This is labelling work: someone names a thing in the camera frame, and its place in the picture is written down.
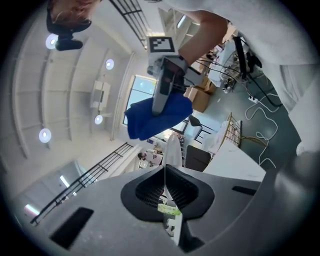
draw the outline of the chair backrest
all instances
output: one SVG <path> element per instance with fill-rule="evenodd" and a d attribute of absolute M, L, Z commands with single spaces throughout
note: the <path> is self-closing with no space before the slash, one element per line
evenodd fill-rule
<path fill-rule="evenodd" d="M 189 121 L 191 126 L 201 126 L 199 119 L 193 115 L 189 115 Z"/>

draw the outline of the blue fabric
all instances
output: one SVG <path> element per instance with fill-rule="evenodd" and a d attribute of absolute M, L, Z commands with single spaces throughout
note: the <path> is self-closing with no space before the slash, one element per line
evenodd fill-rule
<path fill-rule="evenodd" d="M 130 139 L 147 140 L 170 129 L 192 114 L 192 102 L 180 93 L 170 94 L 162 113 L 152 114 L 153 98 L 131 104 L 125 112 Z"/>

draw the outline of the floor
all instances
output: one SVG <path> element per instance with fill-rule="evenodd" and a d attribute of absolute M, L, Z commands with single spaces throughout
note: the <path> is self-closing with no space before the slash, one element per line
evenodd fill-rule
<path fill-rule="evenodd" d="M 257 82 L 264 91 L 269 91 L 273 88 L 270 82 L 267 82 L 265 77 L 257 79 Z M 248 83 L 250 92 L 257 96 L 258 99 L 263 97 L 263 94 L 259 88 L 253 83 Z M 206 125 L 214 130 L 218 129 L 223 121 L 225 121 L 232 112 L 232 116 L 236 120 L 242 121 L 242 135 L 245 137 L 255 137 L 256 132 L 261 132 L 264 136 L 270 137 L 276 127 L 275 124 L 267 120 L 262 111 L 258 111 L 252 120 L 247 120 L 245 117 L 245 111 L 247 108 L 252 106 L 252 102 L 248 99 L 245 88 L 236 84 L 233 92 L 225 94 L 221 89 L 217 89 L 215 94 L 211 96 L 209 105 L 204 113 L 197 113 L 196 117 L 200 120 L 203 125 Z M 276 97 L 272 97 L 274 103 L 280 103 Z M 263 103 L 271 110 L 275 108 L 267 101 L 263 100 Z M 258 106 L 253 107 L 248 111 L 247 115 L 251 116 Z M 299 135 L 292 125 L 287 110 L 282 106 L 280 109 L 271 113 L 268 110 L 265 111 L 266 115 L 273 119 L 278 125 L 278 131 L 276 135 L 269 141 L 269 147 L 265 153 L 261 156 L 261 161 L 264 158 L 270 158 L 277 169 L 279 169 L 288 159 L 291 154 L 296 153 L 297 145 L 300 142 Z M 186 137 L 190 137 L 192 132 L 186 130 Z M 263 151 L 264 147 L 249 140 L 242 140 L 240 148 L 249 155 L 253 160 L 258 163 L 259 155 Z M 262 168 L 268 170 L 273 168 L 272 164 L 268 161 L 261 165 Z"/>

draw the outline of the chair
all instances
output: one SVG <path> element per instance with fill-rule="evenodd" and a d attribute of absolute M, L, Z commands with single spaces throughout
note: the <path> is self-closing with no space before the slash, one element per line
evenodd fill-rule
<path fill-rule="evenodd" d="M 193 126 L 193 127 L 200 127 L 200 130 L 198 131 L 198 133 L 197 133 L 196 136 L 194 137 L 194 140 L 197 141 L 197 142 L 199 142 L 199 143 L 201 143 L 201 144 L 202 144 L 202 142 L 198 140 L 198 137 L 200 137 L 200 138 L 203 139 L 203 137 L 200 136 L 201 132 L 205 132 L 205 133 L 207 133 L 207 134 L 211 134 L 210 132 L 204 130 L 203 127 L 206 127 L 206 128 L 208 128 L 208 129 L 210 129 L 211 131 L 217 132 L 216 130 L 211 129 L 211 128 L 208 127 L 208 126 L 205 126 L 205 125 L 201 124 L 200 121 L 199 121 L 199 119 L 196 118 L 196 117 L 194 117 L 193 115 L 189 115 L 189 122 L 190 122 L 190 125 Z"/>

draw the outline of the railing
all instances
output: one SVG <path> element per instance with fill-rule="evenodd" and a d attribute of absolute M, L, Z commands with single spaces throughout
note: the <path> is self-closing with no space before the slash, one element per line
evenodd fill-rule
<path fill-rule="evenodd" d="M 109 171 L 108 168 L 110 168 L 117 160 L 123 158 L 131 148 L 133 148 L 133 146 L 129 145 L 128 143 L 125 143 L 122 146 L 118 147 L 115 151 L 113 151 L 91 169 L 82 174 L 79 178 L 72 182 L 69 187 L 67 187 L 53 200 L 51 200 L 40 211 L 40 213 L 31 220 L 30 223 L 34 226 L 37 226 L 39 222 L 43 218 L 45 218 L 55 207 L 62 204 L 65 200 L 69 199 L 69 197 L 76 196 L 80 190 L 85 189 L 92 183 L 96 182 L 102 174 Z"/>
<path fill-rule="evenodd" d="M 147 48 L 150 27 L 137 0 L 109 0 L 132 29 L 142 46 Z"/>

